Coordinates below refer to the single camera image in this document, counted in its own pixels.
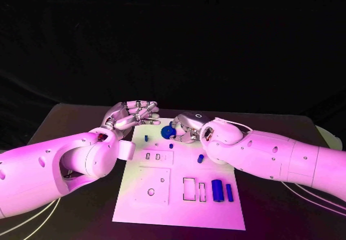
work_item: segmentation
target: rectangular hole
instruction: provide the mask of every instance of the rectangular hole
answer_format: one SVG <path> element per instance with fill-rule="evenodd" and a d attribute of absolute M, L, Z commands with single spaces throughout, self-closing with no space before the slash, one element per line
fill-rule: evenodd
<path fill-rule="evenodd" d="M 207 200 L 207 185 L 204 182 L 198 184 L 198 188 L 200 188 L 200 201 L 205 203 L 208 200 Z"/>
<path fill-rule="evenodd" d="M 197 187 L 195 187 L 195 178 L 184 178 L 184 195 L 182 199 L 185 201 L 197 201 Z"/>

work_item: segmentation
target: robotic hand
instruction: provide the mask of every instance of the robotic hand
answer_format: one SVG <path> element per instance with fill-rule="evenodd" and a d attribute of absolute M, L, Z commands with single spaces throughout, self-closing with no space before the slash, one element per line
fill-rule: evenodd
<path fill-rule="evenodd" d="M 132 160 L 136 144 L 122 140 L 133 126 L 159 125 L 155 101 L 120 102 L 101 127 L 0 154 L 0 219 L 39 208 Z"/>
<path fill-rule="evenodd" d="M 208 157 L 218 164 L 270 180 L 306 185 L 346 201 L 346 152 L 306 144 L 279 134 L 253 130 L 249 126 L 202 113 L 185 112 L 174 119 L 181 123 L 179 142 L 201 141 Z"/>

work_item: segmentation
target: table surface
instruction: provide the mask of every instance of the table surface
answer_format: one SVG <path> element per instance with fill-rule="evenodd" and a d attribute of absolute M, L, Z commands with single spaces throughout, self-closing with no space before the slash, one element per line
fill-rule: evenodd
<path fill-rule="evenodd" d="M 31 139 L 35 144 L 99 127 L 109 106 L 58 104 Z M 163 118 L 175 118 L 184 110 L 162 109 Z M 233 112 L 204 112 L 305 143 L 328 147 L 313 121 L 305 116 Z M 126 137 L 132 140 L 133 132 Z M 185 239 L 346 239 L 346 218 L 325 210 L 285 187 L 282 182 L 259 178 L 236 170 L 246 231 L 200 227 L 113 222 L 126 161 L 119 160 L 112 173 L 67 195 L 48 222 L 31 237 L 42 240 L 185 240 Z M 0 219 L 0 232 L 21 224 L 39 209 Z M 51 209 L 0 239 L 24 239 L 42 224 Z"/>

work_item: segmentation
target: fabric backdrop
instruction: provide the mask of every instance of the fabric backdrop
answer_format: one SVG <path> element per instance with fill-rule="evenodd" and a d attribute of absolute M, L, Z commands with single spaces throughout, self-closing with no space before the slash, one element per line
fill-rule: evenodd
<path fill-rule="evenodd" d="M 346 141 L 341 6 L 5 1 L 0 149 L 28 143 L 55 104 L 132 100 L 166 109 L 306 115 Z"/>

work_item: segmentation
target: small blue object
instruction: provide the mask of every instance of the small blue object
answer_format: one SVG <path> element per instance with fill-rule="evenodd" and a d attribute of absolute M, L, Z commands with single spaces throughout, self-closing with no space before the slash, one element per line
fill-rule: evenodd
<path fill-rule="evenodd" d="M 197 162 L 198 162 L 200 164 L 202 163 L 204 158 L 205 158 L 205 156 L 201 154 L 201 155 L 198 156 L 198 160 L 197 160 Z"/>
<path fill-rule="evenodd" d="M 161 135 L 165 139 L 171 139 L 171 136 L 178 135 L 178 131 L 172 126 L 165 126 L 161 130 Z"/>
<path fill-rule="evenodd" d="M 233 194 L 231 184 L 225 185 L 225 189 L 227 189 L 228 201 L 233 202 L 234 201 L 234 194 Z"/>
<path fill-rule="evenodd" d="M 221 180 L 212 180 L 211 181 L 211 188 L 212 188 L 212 199 L 215 202 L 224 202 L 224 190 L 223 190 L 223 181 Z"/>

